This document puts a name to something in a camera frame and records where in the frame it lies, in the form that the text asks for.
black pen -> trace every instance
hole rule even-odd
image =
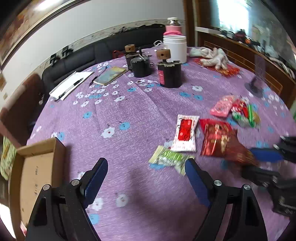
[[[73,85],[71,85],[71,87],[69,87],[63,94],[61,94],[56,100],[55,100],[55,102],[57,102],[58,100],[60,100],[70,89],[72,89],[74,86],[76,86],[76,85],[78,85],[79,83],[80,83],[80,81],[81,80],[83,80],[83,78],[82,79],[80,79],[80,80],[78,80],[78,81],[76,81]]]
[[[98,76],[96,76],[96,77],[95,77],[95,78],[89,83],[89,86],[91,86],[91,85],[93,84],[94,80],[95,80],[96,78],[98,78],[99,76],[101,76],[101,74],[104,73],[106,69],[107,69],[107,66],[103,69],[103,71],[102,71]]]

cardboard box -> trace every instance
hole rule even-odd
[[[9,179],[9,208],[17,241],[25,240],[20,223],[27,227],[41,188],[62,185],[65,150],[57,138],[17,150]]]

painting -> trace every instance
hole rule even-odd
[[[0,38],[0,64],[7,60],[8,56],[13,54],[13,49],[24,41],[26,35],[32,34],[37,26],[45,23],[61,10],[83,2],[83,0],[32,0],[29,5],[21,11],[19,15],[11,22],[4,35]]]

red packet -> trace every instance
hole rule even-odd
[[[235,100],[234,95],[226,95],[210,110],[210,114],[218,117],[227,117]]]

book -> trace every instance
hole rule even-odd
[[[127,72],[128,69],[120,67],[111,67],[106,69],[99,77],[94,80],[94,83],[97,85],[107,85],[110,82],[117,79],[119,76]]]

